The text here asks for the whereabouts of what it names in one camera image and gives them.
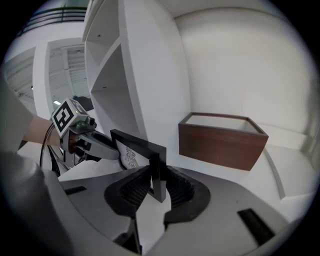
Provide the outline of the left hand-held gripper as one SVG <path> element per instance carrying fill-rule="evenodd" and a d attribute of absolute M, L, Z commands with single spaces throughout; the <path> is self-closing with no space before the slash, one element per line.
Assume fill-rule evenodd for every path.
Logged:
<path fill-rule="evenodd" d="M 120 153 L 113 141 L 105 134 L 95 131 L 95 119 L 77 100 L 66 98 L 52 113 L 51 119 L 59 135 L 59 147 L 63 150 L 62 157 L 57 161 L 65 168 L 73 168 L 84 160 L 84 153 L 76 153 L 71 134 L 82 134 L 85 144 L 82 150 L 86 154 L 106 160 L 118 160 Z"/>

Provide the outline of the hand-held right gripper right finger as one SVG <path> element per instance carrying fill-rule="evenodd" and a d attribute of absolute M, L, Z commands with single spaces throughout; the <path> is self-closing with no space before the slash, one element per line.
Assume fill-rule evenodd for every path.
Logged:
<path fill-rule="evenodd" d="M 150 256 L 263 255 L 288 227 L 270 205 L 243 186 L 200 172 L 168 166 L 171 210 Z"/>

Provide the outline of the person's left hand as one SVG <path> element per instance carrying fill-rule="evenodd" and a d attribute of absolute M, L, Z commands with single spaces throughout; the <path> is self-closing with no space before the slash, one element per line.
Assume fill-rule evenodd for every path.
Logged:
<path fill-rule="evenodd" d="M 76 150 L 76 145 L 78 141 L 79 141 L 79 136 L 70 131 L 68 136 L 68 151 L 70 153 L 73 153 Z"/>

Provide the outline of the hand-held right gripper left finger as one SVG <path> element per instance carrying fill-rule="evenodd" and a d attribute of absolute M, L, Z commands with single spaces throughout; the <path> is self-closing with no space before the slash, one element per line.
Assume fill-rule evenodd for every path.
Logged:
<path fill-rule="evenodd" d="M 151 187 L 149 166 L 60 182 L 82 217 L 110 241 L 141 254 L 137 211 Z"/>

